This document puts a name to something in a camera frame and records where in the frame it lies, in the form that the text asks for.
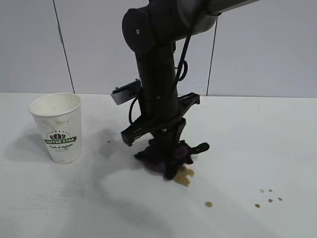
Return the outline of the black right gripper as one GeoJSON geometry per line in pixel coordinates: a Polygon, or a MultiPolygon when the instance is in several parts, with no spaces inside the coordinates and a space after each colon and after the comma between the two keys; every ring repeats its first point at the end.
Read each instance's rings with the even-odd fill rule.
{"type": "Polygon", "coordinates": [[[154,134],[155,170],[162,173],[165,178],[173,178],[186,157],[184,142],[180,141],[181,133],[186,125],[184,115],[194,104],[199,103],[200,95],[189,93],[178,97],[176,109],[168,111],[169,105],[165,105],[150,118],[140,115],[121,132],[122,140],[126,145],[132,146],[134,141],[143,135],[157,132],[154,134]],[[171,149],[170,133],[167,130],[174,125],[171,149]]]}

